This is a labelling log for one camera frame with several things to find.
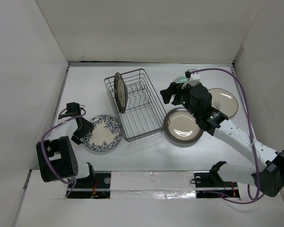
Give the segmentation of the teal flower plate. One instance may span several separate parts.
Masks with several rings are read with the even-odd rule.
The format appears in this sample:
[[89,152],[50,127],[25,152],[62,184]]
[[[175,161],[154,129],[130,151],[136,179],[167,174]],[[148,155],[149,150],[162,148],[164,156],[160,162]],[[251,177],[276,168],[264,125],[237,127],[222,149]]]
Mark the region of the teal flower plate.
[[195,86],[195,85],[201,85],[202,83],[200,82],[200,78],[197,77],[197,78],[193,78],[193,77],[190,77],[190,78],[187,78],[186,76],[181,76],[181,77],[178,77],[174,80],[175,83],[178,83],[178,84],[181,84],[183,83],[184,86],[186,84],[190,84],[191,86]]

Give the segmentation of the blue floral plate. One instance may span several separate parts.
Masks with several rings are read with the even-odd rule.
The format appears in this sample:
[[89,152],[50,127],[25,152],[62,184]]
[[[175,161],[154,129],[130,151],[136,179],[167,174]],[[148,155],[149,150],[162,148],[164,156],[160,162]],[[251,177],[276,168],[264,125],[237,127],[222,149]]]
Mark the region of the blue floral plate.
[[83,138],[84,144],[96,152],[106,152],[115,148],[123,137],[119,120],[111,115],[98,115],[89,121],[94,129]]

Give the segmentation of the brown rim cream plate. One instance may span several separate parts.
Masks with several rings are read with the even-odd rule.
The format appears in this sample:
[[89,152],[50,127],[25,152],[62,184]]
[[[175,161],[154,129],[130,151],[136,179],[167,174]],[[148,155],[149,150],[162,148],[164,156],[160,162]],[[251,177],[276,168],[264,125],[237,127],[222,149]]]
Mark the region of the brown rim cream plate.
[[163,128],[172,140],[183,144],[196,142],[203,134],[193,115],[183,107],[174,108],[167,113]]

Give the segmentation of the dark striped rim plate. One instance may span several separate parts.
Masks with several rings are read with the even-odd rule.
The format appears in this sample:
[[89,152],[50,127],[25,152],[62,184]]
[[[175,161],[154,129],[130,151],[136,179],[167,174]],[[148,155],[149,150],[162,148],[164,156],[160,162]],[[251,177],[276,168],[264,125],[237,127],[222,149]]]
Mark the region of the dark striped rim plate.
[[119,72],[117,72],[114,76],[114,94],[117,109],[121,114],[125,113],[128,101],[128,93],[126,84],[124,83],[124,80]]

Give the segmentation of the cream tree pattern plate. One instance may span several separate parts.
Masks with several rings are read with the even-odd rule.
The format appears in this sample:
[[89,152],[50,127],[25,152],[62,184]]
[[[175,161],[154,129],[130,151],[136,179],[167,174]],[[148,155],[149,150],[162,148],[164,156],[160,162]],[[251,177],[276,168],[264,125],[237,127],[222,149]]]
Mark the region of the cream tree pattern plate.
[[212,95],[212,107],[224,113],[228,118],[237,113],[239,104],[232,93],[221,88],[210,89],[209,93]]

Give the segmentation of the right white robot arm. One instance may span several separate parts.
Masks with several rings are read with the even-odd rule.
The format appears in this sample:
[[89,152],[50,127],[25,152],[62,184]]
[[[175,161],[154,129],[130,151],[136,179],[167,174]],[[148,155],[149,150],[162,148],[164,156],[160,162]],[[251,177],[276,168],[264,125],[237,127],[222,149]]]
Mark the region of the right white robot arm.
[[284,150],[269,148],[237,127],[227,115],[212,107],[212,94],[202,84],[172,82],[161,90],[165,104],[182,105],[195,118],[200,129],[225,142],[248,161],[253,169],[220,161],[212,166],[211,184],[220,186],[225,181],[236,181],[256,186],[264,195],[275,197],[284,187]]

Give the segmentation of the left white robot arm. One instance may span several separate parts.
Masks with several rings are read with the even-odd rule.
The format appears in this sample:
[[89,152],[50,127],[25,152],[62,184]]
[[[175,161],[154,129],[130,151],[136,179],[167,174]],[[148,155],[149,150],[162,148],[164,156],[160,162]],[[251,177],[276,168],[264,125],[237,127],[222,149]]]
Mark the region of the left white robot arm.
[[[94,125],[83,116],[86,114],[84,107],[76,102],[67,103],[66,109],[62,110],[58,119],[66,118],[65,121],[50,128],[36,144],[41,178],[44,182],[61,181],[64,184],[75,184],[75,177],[78,175],[78,162],[72,148],[71,142],[80,145],[83,138],[94,130]],[[62,136],[54,140],[47,140],[46,137],[53,130],[75,120],[77,129],[72,137]]]

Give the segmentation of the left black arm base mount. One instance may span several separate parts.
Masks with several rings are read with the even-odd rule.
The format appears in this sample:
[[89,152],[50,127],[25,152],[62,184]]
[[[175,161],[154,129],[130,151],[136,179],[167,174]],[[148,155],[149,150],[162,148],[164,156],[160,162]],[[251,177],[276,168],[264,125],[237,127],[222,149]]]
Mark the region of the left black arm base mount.
[[70,184],[66,191],[69,199],[110,199],[111,172],[95,171],[88,163],[89,175]]

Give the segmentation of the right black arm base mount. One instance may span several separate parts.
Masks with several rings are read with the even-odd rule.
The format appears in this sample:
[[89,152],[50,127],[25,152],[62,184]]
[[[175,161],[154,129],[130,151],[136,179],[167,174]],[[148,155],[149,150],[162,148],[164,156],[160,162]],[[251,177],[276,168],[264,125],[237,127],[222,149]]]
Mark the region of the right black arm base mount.
[[218,175],[224,164],[225,161],[219,161],[209,171],[194,172],[190,183],[195,186],[197,199],[240,198],[237,182],[225,182]]

